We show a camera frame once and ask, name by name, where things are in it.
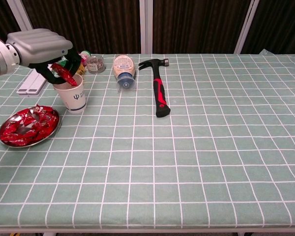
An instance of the blue bottle cap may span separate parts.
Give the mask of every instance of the blue bottle cap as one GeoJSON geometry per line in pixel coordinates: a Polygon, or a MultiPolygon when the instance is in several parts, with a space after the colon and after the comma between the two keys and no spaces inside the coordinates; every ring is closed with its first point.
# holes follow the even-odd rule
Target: blue bottle cap
{"type": "Polygon", "coordinates": [[[118,75],[117,83],[119,85],[119,89],[131,89],[135,85],[135,80],[130,73],[123,72],[118,75]]]}

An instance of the plate of candy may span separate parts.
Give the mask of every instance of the plate of candy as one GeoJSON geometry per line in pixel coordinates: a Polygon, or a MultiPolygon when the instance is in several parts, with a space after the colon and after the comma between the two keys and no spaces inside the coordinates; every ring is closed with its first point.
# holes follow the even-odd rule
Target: plate of candy
{"type": "Polygon", "coordinates": [[[59,113],[37,104],[8,118],[0,127],[0,141],[12,148],[30,147],[47,139],[59,126],[59,113]]]}

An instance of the silver plate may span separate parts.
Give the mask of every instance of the silver plate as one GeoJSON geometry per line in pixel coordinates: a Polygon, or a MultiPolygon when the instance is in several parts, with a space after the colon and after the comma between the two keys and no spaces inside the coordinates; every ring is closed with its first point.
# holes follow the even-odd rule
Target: silver plate
{"type": "MultiPolygon", "coordinates": [[[[32,113],[32,116],[37,120],[39,121],[39,116],[34,114],[34,109],[35,107],[30,107],[28,108],[29,111],[32,113]]],[[[42,141],[44,141],[45,139],[49,138],[51,135],[54,134],[54,132],[59,128],[60,124],[61,124],[61,120],[60,120],[60,116],[59,116],[59,113],[53,108],[53,115],[55,115],[56,117],[58,117],[58,124],[55,126],[54,130],[51,132],[50,135],[48,135],[47,137],[39,140],[39,141],[36,141],[34,143],[30,143],[28,145],[25,145],[25,146],[16,146],[16,145],[13,145],[13,144],[10,144],[10,143],[5,143],[3,142],[1,139],[0,139],[0,142],[8,147],[11,147],[11,148],[27,148],[27,147],[30,147],[30,146],[33,146],[33,145],[36,145],[42,141]]],[[[18,114],[14,114],[13,116],[11,116],[10,118],[8,118],[0,127],[0,136],[2,135],[6,125],[8,122],[10,121],[20,121],[22,118],[20,115],[18,114]]],[[[16,133],[18,134],[25,134],[26,132],[28,132],[29,130],[31,130],[31,126],[32,124],[29,124],[28,126],[24,126],[22,123],[21,125],[19,126],[18,130],[16,131],[16,133]]]]}

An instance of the candy wrapper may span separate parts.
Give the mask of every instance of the candy wrapper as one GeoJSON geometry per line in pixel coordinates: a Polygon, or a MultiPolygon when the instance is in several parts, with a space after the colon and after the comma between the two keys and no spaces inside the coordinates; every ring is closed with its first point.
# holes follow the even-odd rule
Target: candy wrapper
{"type": "Polygon", "coordinates": [[[59,122],[53,108],[38,104],[32,112],[30,109],[24,109],[17,115],[21,117],[21,120],[9,121],[0,134],[0,140],[18,147],[30,145],[48,137],[59,122]]]}
{"type": "Polygon", "coordinates": [[[63,68],[61,65],[59,65],[57,63],[53,63],[51,65],[51,68],[55,72],[57,72],[57,74],[59,74],[71,86],[77,86],[78,85],[77,82],[72,77],[72,75],[70,74],[70,72],[67,69],[63,68]]]}
{"type": "Polygon", "coordinates": [[[21,121],[10,121],[5,128],[3,135],[8,135],[16,132],[19,128],[20,122],[21,121]]]}

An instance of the bottle label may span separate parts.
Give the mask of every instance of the bottle label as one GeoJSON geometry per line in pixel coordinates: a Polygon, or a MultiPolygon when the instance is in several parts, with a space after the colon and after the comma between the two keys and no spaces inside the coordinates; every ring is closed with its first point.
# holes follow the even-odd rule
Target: bottle label
{"type": "Polygon", "coordinates": [[[119,70],[129,70],[133,66],[133,61],[128,56],[119,56],[114,61],[114,67],[119,70]]]}

